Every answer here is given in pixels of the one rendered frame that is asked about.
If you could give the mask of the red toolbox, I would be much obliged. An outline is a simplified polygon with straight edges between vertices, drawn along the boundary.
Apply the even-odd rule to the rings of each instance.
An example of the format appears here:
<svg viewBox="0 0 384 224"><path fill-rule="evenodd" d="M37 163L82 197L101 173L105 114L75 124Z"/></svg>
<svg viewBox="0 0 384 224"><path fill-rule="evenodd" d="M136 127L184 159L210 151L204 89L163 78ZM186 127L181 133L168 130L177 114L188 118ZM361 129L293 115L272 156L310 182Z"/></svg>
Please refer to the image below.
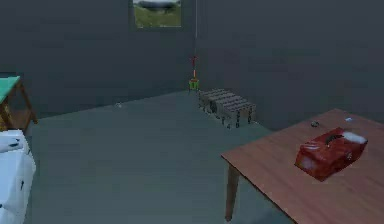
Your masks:
<svg viewBox="0 0 384 224"><path fill-rule="evenodd" d="M300 145L295 166L322 182L357 161L368 139L337 127Z"/></svg>

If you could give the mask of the brown wooden table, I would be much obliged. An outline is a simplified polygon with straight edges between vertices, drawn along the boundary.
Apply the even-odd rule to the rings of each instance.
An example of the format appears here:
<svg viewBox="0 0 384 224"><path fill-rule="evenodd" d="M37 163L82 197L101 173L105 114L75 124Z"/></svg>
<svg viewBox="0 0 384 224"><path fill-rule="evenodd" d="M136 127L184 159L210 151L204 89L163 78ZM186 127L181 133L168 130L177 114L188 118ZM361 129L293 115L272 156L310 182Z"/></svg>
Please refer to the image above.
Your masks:
<svg viewBox="0 0 384 224"><path fill-rule="evenodd" d="M318 127L311 127L318 121ZM361 158L324 182L294 165L301 144L336 127L368 139ZM384 224L384 124L332 109L222 154L228 163L225 220L244 177L295 224Z"/></svg>

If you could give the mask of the green topped wooden table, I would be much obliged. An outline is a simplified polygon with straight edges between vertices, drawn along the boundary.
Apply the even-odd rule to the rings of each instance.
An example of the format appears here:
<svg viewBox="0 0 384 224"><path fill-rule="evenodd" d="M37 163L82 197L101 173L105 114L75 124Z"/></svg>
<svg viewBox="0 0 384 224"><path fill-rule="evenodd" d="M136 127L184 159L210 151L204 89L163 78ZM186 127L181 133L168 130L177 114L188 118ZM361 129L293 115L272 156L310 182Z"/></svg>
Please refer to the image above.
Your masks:
<svg viewBox="0 0 384 224"><path fill-rule="evenodd" d="M9 100L17 91L23 96L26 108L12 111ZM0 131L19 129L26 132L30 122L37 124L38 119L21 78L19 76L0 78Z"/></svg>

